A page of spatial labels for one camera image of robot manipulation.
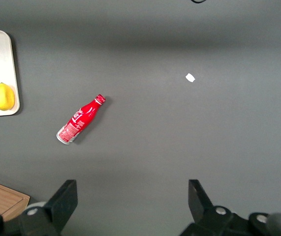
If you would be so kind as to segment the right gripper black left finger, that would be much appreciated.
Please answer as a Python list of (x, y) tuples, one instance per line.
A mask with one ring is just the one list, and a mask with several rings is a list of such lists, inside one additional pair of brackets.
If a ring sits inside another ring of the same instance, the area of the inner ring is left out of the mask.
[(60, 236), (77, 205), (77, 182), (66, 180), (47, 202), (31, 204), (6, 222), (0, 215), (0, 236)]

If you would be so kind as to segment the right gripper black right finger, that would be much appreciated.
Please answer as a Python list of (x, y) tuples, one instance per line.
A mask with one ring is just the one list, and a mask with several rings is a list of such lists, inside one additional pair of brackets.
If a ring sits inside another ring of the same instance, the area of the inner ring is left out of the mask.
[(281, 236), (281, 213), (251, 213), (244, 219), (210, 201), (201, 183), (188, 181), (188, 206), (193, 223), (182, 236)]

